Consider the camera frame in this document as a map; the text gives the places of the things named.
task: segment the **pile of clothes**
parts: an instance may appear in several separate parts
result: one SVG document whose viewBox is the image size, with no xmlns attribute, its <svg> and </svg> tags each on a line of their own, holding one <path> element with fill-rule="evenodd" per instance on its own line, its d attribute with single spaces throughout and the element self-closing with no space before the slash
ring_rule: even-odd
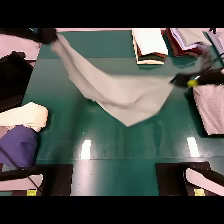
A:
<svg viewBox="0 0 224 224">
<path fill-rule="evenodd" d="M 33 102 L 0 113 L 0 163 L 31 167 L 37 132 L 46 126 L 47 117 L 47 108 Z"/>
<path fill-rule="evenodd" d="M 198 57 L 211 45 L 202 30 L 197 28 L 167 28 L 166 36 L 175 57 Z"/>
<path fill-rule="evenodd" d="M 134 28 L 132 36 L 137 64 L 165 63 L 168 49 L 160 28 Z"/>
</svg>

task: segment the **glossy green tabletop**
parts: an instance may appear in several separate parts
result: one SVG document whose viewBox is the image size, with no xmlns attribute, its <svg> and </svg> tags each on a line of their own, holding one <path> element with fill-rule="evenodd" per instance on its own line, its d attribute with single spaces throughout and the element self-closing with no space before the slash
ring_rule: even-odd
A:
<svg viewBox="0 0 224 224">
<path fill-rule="evenodd" d="M 130 31 L 63 35 L 93 65 L 113 75 L 174 76 L 200 68 L 199 59 L 172 56 L 163 66 L 138 66 Z M 49 46 L 42 46 L 23 101 L 49 110 L 47 126 L 39 133 L 36 163 L 74 163 L 75 195 L 158 195 L 155 162 L 192 160 L 188 138 L 193 137 L 202 160 L 224 174 L 224 139 L 203 136 L 200 117 L 186 92 L 175 87 L 156 116 L 127 128 L 85 99 L 68 79 L 63 62 Z M 83 153 L 86 140 L 91 142 L 88 155 Z"/>
</svg>

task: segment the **green table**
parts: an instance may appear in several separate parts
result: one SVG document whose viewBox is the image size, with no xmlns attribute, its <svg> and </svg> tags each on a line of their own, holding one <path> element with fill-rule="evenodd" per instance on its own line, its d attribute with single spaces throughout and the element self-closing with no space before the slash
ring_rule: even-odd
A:
<svg viewBox="0 0 224 224">
<path fill-rule="evenodd" d="M 63 35 L 91 63 L 114 75 L 174 76 L 200 68 L 199 59 L 172 56 L 163 66 L 137 66 L 131 31 Z M 68 79 L 63 62 L 49 46 L 42 46 L 23 101 L 49 110 L 47 126 L 39 133 L 36 163 L 73 163 L 75 195 L 158 195 L 156 162 L 208 160 L 224 174 L 224 139 L 203 137 L 200 118 L 185 92 L 174 88 L 160 113 L 127 128 L 85 99 Z M 189 137 L 195 138 L 200 158 L 192 158 Z M 90 160 L 82 159 L 85 140 L 91 141 Z"/>
</svg>

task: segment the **navy blue cloth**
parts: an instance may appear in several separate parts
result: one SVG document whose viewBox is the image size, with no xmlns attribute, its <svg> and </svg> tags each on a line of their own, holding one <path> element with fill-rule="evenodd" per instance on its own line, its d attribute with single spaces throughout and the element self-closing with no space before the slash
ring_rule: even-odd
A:
<svg viewBox="0 0 224 224">
<path fill-rule="evenodd" d="M 18 167 L 31 167 L 34 162 L 36 147 L 36 132 L 32 128 L 26 128 L 22 125 L 16 126 L 0 139 L 0 163 L 15 167 L 5 155 L 7 153 Z"/>
</svg>

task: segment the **yellow label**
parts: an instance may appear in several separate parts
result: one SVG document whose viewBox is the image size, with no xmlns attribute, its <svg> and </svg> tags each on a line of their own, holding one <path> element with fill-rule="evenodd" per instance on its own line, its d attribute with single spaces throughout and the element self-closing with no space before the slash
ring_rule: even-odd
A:
<svg viewBox="0 0 224 224">
<path fill-rule="evenodd" d="M 27 196 L 37 196 L 37 190 L 27 190 Z"/>
<path fill-rule="evenodd" d="M 197 86 L 198 85 L 198 81 L 197 80 L 190 80 L 190 81 L 187 82 L 187 85 L 189 87 Z"/>
<path fill-rule="evenodd" d="M 205 192 L 203 189 L 194 189 L 195 196 L 205 196 Z"/>
</svg>

